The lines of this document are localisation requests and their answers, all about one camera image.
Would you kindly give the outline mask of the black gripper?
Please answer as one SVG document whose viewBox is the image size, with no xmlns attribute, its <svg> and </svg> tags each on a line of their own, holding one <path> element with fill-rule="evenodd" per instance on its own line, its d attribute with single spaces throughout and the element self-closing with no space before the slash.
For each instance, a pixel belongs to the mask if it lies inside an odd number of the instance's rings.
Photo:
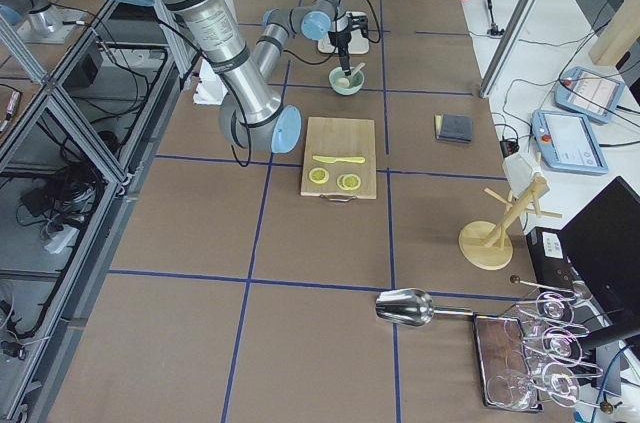
<svg viewBox="0 0 640 423">
<path fill-rule="evenodd" d="M 351 75 L 350 56 L 369 51 L 368 17 L 365 13 L 344 13 L 328 32 L 331 50 L 339 56 L 342 72 Z"/>
</svg>

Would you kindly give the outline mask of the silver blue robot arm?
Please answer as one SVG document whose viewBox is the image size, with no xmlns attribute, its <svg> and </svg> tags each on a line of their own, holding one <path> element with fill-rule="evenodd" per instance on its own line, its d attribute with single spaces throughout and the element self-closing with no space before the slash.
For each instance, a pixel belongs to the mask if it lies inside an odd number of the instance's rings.
<svg viewBox="0 0 640 423">
<path fill-rule="evenodd" d="M 156 0 L 115 0 L 151 6 Z M 225 0 L 161 0 L 180 16 L 203 56 L 228 90 L 219 112 L 219 127 L 239 148 L 288 153 L 302 126 L 299 110 L 282 102 L 267 84 L 287 40 L 301 34 L 310 40 L 329 38 L 343 71 L 349 72 L 351 33 L 368 32 L 368 21 L 341 6 L 341 0 L 314 0 L 309 6 L 273 9 L 254 48 L 248 47 Z"/>
</svg>

